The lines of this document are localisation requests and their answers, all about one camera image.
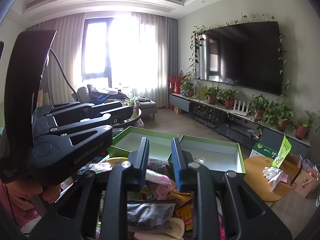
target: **tv screen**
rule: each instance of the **tv screen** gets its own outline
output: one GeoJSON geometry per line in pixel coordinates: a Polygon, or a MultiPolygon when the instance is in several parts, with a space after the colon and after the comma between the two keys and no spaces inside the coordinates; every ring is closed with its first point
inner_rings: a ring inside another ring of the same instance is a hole
{"type": "Polygon", "coordinates": [[[197,37],[195,78],[280,95],[283,68],[278,22],[216,28],[197,37]]]}

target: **wall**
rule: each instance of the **wall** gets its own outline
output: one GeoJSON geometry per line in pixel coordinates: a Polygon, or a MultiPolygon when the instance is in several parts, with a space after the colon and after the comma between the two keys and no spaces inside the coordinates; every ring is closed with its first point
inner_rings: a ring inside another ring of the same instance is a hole
{"type": "MultiPolygon", "coordinates": [[[[296,116],[303,116],[305,109],[320,110],[320,19],[308,0],[221,0],[196,10],[178,20],[179,32],[179,69],[186,71],[190,62],[190,34],[192,26],[217,26],[240,21],[242,14],[252,17],[263,13],[267,18],[273,15],[279,22],[280,31],[286,36],[283,41],[288,59],[284,69],[284,81],[291,82],[289,100],[296,116]]],[[[198,83],[202,87],[211,82],[198,83]]],[[[239,90],[238,98],[248,101],[252,94],[260,91],[234,87],[239,90]]],[[[271,100],[276,96],[267,94],[271,100]]]]}
{"type": "Polygon", "coordinates": [[[4,19],[0,25],[0,41],[4,42],[4,50],[0,59],[0,103],[2,103],[4,100],[5,78],[7,76],[7,69],[12,48],[17,36],[23,31],[24,28],[7,19],[4,19]]]}

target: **pothos vine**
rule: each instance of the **pothos vine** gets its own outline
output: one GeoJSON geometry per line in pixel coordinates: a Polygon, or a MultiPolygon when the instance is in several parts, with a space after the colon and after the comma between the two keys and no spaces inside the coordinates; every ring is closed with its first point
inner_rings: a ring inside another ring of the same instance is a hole
{"type": "MultiPolygon", "coordinates": [[[[252,17],[252,20],[250,21],[248,19],[248,16],[247,15],[243,15],[242,12],[241,12],[241,17],[242,17],[242,22],[239,22],[238,20],[234,19],[234,25],[236,24],[241,24],[241,23],[252,23],[252,22],[255,22],[255,21],[262,21],[262,22],[270,22],[270,20],[266,20],[266,16],[264,14],[262,14],[261,16],[259,14],[257,15],[253,15],[252,17]]],[[[271,21],[273,21],[276,17],[273,15],[271,17],[271,21]]],[[[202,44],[200,44],[200,41],[203,41],[204,38],[202,38],[200,36],[200,34],[203,34],[209,30],[213,30],[215,28],[220,28],[222,27],[222,25],[218,25],[217,27],[214,27],[212,25],[210,25],[210,27],[205,27],[204,25],[202,25],[202,27],[198,27],[198,26],[193,26],[194,28],[196,28],[195,30],[192,31],[192,34],[190,36],[191,38],[191,45],[190,45],[190,49],[191,49],[191,57],[189,58],[189,61],[191,61],[191,65],[188,67],[187,70],[189,70],[190,68],[192,69],[190,71],[190,73],[192,74],[193,72],[195,72],[195,64],[196,63],[199,63],[197,57],[197,51],[199,49],[199,47],[202,46],[202,44]]],[[[283,35],[283,33],[280,33],[280,36],[279,36],[279,42],[281,43],[281,47],[278,49],[278,52],[279,54],[282,54],[281,57],[279,57],[278,59],[279,60],[282,60],[282,69],[279,71],[280,74],[282,74],[283,70],[284,70],[284,65],[287,63],[287,59],[284,57],[284,54],[287,53],[287,50],[284,50],[283,48],[283,44],[282,44],[282,41],[283,39],[285,38],[285,35],[283,35]]],[[[285,83],[285,91],[287,92],[288,89],[289,89],[289,86],[290,86],[290,81],[287,79],[286,83],[285,83]]]]}

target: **coffee table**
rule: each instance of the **coffee table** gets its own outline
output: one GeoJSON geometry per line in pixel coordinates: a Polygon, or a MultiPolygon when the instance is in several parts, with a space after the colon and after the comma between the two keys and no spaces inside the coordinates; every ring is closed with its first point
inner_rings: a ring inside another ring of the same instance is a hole
{"type": "Polygon", "coordinates": [[[135,122],[137,122],[140,119],[141,116],[141,110],[138,109],[138,112],[136,115],[130,117],[129,119],[125,120],[123,123],[116,123],[112,126],[112,128],[127,128],[129,126],[133,126],[135,122]]]}
{"type": "Polygon", "coordinates": [[[284,198],[290,191],[290,178],[287,183],[279,182],[275,192],[272,192],[272,184],[263,176],[264,167],[270,167],[273,159],[264,156],[250,157],[244,160],[246,174],[244,181],[254,190],[264,201],[273,204],[284,198]]]}

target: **cable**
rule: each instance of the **cable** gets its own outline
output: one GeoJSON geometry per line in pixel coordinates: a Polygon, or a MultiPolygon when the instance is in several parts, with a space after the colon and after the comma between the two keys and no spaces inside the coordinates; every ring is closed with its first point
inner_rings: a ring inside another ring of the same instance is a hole
{"type": "Polygon", "coordinates": [[[10,206],[10,209],[11,209],[11,213],[12,213],[12,216],[13,216],[13,220],[14,220],[14,223],[16,224],[16,226],[18,226],[18,223],[17,223],[17,220],[16,220],[16,216],[14,214],[14,211],[13,211],[13,208],[12,208],[12,205],[11,205],[11,200],[10,200],[10,196],[9,196],[9,191],[8,191],[8,187],[6,184],[5,185],[5,189],[7,191],[7,198],[8,198],[8,201],[9,201],[9,206],[10,206]]]}
{"type": "Polygon", "coordinates": [[[76,91],[73,89],[73,87],[70,85],[70,83],[69,83],[69,81],[68,81],[68,79],[67,79],[67,77],[66,77],[66,75],[65,75],[65,73],[64,73],[64,71],[63,71],[63,69],[62,69],[62,66],[61,66],[61,64],[60,64],[60,61],[59,61],[57,55],[55,54],[55,52],[53,51],[53,49],[50,48],[49,51],[51,52],[51,54],[52,54],[53,57],[55,58],[58,66],[59,66],[59,68],[60,68],[60,71],[61,71],[61,73],[62,73],[63,78],[65,79],[65,81],[67,82],[67,84],[68,84],[68,86],[71,88],[71,90],[75,93],[76,98],[77,98],[77,101],[79,101],[78,94],[77,94],[76,91]]]}

